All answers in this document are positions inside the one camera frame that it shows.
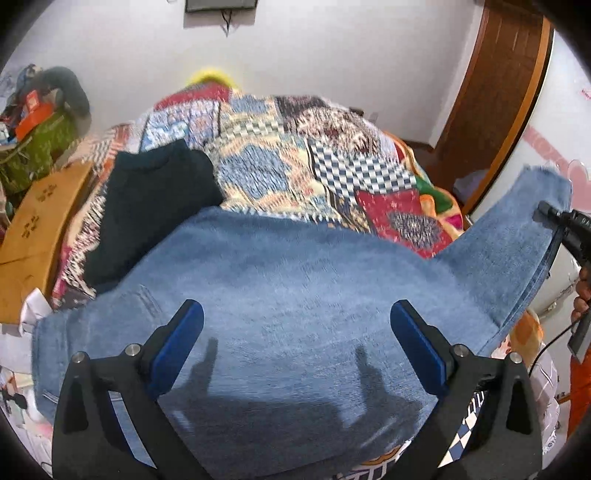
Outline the orange sleeve forearm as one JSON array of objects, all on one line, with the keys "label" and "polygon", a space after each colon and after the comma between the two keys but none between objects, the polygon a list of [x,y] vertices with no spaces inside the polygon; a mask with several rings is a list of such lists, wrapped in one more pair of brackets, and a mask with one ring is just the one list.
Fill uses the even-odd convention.
[{"label": "orange sleeve forearm", "polygon": [[591,403],[591,353],[579,363],[571,360],[570,366],[570,415],[567,437],[570,437],[584,419]]}]

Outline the person right hand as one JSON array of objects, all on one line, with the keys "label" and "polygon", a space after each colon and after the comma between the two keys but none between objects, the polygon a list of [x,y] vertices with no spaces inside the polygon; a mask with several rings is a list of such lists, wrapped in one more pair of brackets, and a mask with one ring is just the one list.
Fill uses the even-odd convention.
[{"label": "person right hand", "polygon": [[579,279],[575,286],[576,298],[573,302],[571,321],[578,321],[590,308],[590,268],[582,267],[579,271]]}]

